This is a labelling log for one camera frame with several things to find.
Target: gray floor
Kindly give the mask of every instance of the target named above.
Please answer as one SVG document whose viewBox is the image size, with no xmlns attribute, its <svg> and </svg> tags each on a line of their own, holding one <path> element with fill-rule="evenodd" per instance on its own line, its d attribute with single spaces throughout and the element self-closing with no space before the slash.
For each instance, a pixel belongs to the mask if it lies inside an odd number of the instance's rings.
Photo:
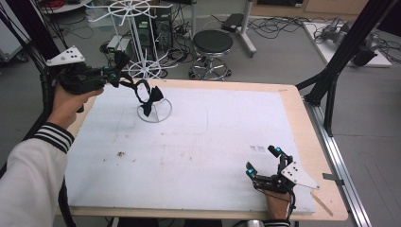
<svg viewBox="0 0 401 227">
<path fill-rule="evenodd" d="M 63 15 L 61 22 L 78 21 L 83 12 Z M 214 21 L 212 17 L 200 19 L 200 25 Z M 65 38 L 86 57 L 86 63 L 101 66 L 106 63 L 98 49 L 110 40 L 113 30 L 94 28 L 86 22 L 68 26 L 73 33 Z M 218 23 L 208 24 L 216 27 Z M 297 84 L 318 74 L 324 62 L 312 42 L 301 28 L 292 33 L 280 33 L 268 40 L 253 30 L 248 35 L 257 49 L 253 58 L 244 49 L 237 35 L 232 35 L 233 51 L 223 57 L 233 75 L 225 82 Z M 387 39 L 401 39 L 385 32 Z M 188 79 L 190 63 L 180 63 L 168 70 L 167 79 Z M 333 133 L 341 155 L 373 226 L 401 226 L 401 65 L 390 68 L 346 67 L 338 81 L 333 117 Z M 0 165 L 9 152 L 34 123 L 42 111 L 39 75 L 33 63 L 12 61 L 0 68 Z M 300 91 L 306 95 L 310 88 Z M 106 226 L 104 218 L 76 217 L 78 226 Z M 182 226 L 177 220 L 173 226 Z M 224 220 L 232 226 L 235 220 Z M 167 226 L 169 221 L 162 221 Z M 350 217 L 346 221 L 302 221 L 302 226 L 355 226 Z M 64 226 L 56 217 L 54 226 Z"/>
</svg>

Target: striped cuff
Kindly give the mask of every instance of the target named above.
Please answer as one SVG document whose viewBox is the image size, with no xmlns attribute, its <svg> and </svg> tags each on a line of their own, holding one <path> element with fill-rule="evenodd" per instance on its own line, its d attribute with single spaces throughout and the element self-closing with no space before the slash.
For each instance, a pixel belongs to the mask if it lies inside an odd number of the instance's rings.
<svg viewBox="0 0 401 227">
<path fill-rule="evenodd" d="M 290 223 L 286 219 L 272 219 L 272 220 L 264 220 L 263 224 L 265 227 L 289 227 Z"/>
<path fill-rule="evenodd" d="M 74 142 L 74 136 L 62 127 L 46 122 L 33 138 L 44 140 L 64 153 L 67 153 Z"/>
</svg>

